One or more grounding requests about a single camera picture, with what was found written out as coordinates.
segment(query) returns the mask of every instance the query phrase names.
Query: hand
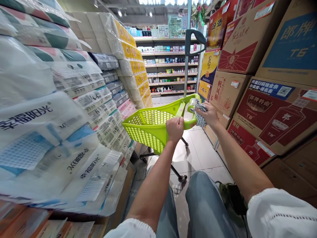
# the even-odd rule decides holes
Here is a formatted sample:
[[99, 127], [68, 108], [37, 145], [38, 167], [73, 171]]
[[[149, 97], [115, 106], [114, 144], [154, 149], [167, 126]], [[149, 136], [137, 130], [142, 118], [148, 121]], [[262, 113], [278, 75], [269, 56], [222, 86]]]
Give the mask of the hand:
[[217, 115], [217, 111], [216, 109], [207, 102], [204, 102], [203, 105], [205, 105], [207, 111], [203, 112], [202, 110], [195, 108], [195, 111], [204, 117], [207, 125], [209, 125], [211, 127], [211, 129], [215, 130], [218, 125], [219, 125], [219, 119], [218, 119], [218, 115]]
[[184, 118], [174, 117], [166, 122], [168, 140], [177, 144], [184, 133]]

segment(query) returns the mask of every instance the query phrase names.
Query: tiled floor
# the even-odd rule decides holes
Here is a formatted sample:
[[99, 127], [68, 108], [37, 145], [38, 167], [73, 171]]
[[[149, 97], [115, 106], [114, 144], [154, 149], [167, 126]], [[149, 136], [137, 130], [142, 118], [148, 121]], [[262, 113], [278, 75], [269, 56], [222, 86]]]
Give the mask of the tiled floor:
[[[155, 99], [155, 102], [158, 102], [159, 99], [159, 103], [154, 104], [153, 106], [166, 105], [179, 97], [182, 96], [153, 98]], [[192, 116], [191, 113], [185, 112], [184, 119], [190, 119]], [[187, 238], [188, 223], [190, 219], [185, 192], [191, 175], [196, 171], [205, 171], [214, 181], [219, 180], [222, 183], [228, 183], [233, 182], [233, 179], [201, 127], [195, 126], [190, 130], [184, 131], [183, 138], [187, 141], [189, 147], [186, 149], [184, 143], [180, 141], [176, 147], [172, 164], [178, 173], [187, 175], [188, 179], [184, 184], [179, 183], [177, 176], [171, 170], [170, 185], [174, 191], [179, 235], [180, 238]], [[131, 191], [132, 197], [136, 195], [146, 174], [157, 160], [158, 156], [152, 156], [148, 158], [147, 165], [141, 161], [138, 161], [138, 163], [135, 164], [139, 172], [133, 182]], [[132, 204], [133, 199], [134, 198], [129, 199], [128, 206]]]

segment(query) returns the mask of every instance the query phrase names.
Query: green shopping basket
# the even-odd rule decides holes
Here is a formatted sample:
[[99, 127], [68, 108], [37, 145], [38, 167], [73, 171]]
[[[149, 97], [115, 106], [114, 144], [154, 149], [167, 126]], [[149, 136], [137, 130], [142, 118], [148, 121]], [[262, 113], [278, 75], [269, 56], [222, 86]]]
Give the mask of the green shopping basket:
[[[200, 100], [200, 96], [192, 94], [165, 106], [140, 109], [125, 119], [122, 125], [131, 139], [152, 148], [156, 155], [160, 155], [168, 140], [166, 121], [184, 116], [187, 103], [187, 111], [192, 113], [190, 108], [195, 107], [195, 99]], [[193, 113], [192, 119], [184, 121], [184, 130], [192, 128], [196, 123], [197, 118]]]

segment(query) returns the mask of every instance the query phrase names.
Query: bottle illustration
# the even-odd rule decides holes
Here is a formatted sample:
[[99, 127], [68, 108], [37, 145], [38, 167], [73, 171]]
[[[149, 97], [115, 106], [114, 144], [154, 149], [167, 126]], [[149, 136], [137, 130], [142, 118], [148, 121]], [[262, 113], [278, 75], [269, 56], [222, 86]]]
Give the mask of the bottle illustration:
[[287, 107], [280, 107], [270, 122], [263, 129], [260, 138], [268, 145], [272, 145], [280, 138], [284, 137], [290, 130], [296, 127], [306, 118], [303, 108], [309, 100], [301, 98], [307, 90], [301, 90], [299, 97]]

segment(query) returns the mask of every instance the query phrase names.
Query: white shirt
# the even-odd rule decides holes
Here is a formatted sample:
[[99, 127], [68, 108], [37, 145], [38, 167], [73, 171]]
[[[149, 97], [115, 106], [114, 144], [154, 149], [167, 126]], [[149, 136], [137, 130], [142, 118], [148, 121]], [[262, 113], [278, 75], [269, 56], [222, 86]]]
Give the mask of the white shirt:
[[[317, 209], [284, 190], [268, 188], [253, 196], [247, 221], [254, 238], [317, 237]], [[127, 219], [104, 238], [155, 238], [152, 228], [137, 219]]]

